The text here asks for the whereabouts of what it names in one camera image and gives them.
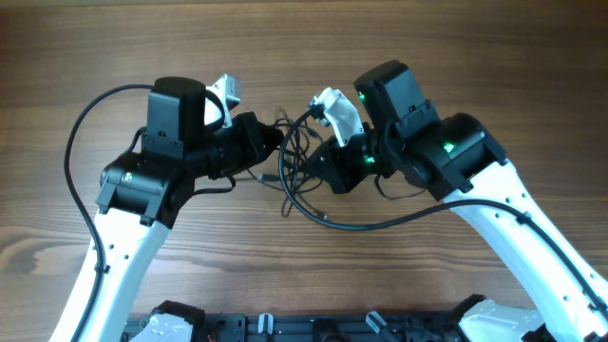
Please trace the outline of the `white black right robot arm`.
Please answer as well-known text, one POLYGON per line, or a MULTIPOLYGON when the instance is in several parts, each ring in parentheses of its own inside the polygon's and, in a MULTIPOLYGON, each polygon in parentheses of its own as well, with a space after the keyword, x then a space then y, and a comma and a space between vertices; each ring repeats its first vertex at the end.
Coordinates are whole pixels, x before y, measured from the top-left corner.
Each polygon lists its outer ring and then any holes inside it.
POLYGON ((448 329, 466 341, 603 341, 606 280, 533 200, 497 140, 474 117, 440 118, 411 70, 389 61, 361 75, 358 102, 328 87, 310 102, 333 135, 303 169, 336 194, 367 176, 402 173, 467 222, 533 301, 505 307, 474 295, 448 329))

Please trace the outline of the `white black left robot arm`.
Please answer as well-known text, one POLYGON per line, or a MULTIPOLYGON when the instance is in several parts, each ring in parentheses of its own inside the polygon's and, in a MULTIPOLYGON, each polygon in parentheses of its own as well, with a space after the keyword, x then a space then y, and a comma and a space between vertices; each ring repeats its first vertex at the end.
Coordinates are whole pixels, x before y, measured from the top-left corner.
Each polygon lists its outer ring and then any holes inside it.
POLYGON ((98 211, 81 213, 91 234, 85 261, 54 341, 117 341, 143 276, 182 206, 199 194, 199 178, 227 179, 264 162, 282 132, 255 113, 231 115, 240 81, 227 74, 212 85, 162 77, 148 90, 147 118, 127 149, 100 176, 98 211))

